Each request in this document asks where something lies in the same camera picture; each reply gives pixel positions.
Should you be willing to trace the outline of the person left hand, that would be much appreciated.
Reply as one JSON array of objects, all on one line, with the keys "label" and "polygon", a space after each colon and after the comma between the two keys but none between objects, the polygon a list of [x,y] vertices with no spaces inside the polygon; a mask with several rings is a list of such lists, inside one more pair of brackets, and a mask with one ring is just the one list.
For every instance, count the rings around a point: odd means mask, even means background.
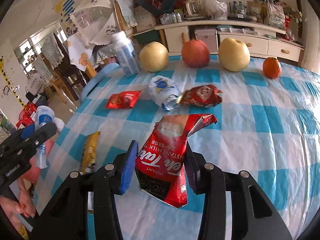
[{"label": "person left hand", "polygon": [[0,199],[2,209],[14,228],[19,231],[22,227],[22,223],[18,220],[16,214],[23,214],[25,217],[34,217],[36,208],[30,193],[25,187],[24,180],[21,177],[17,179],[17,186],[20,190],[18,201],[3,196],[1,196]]}]

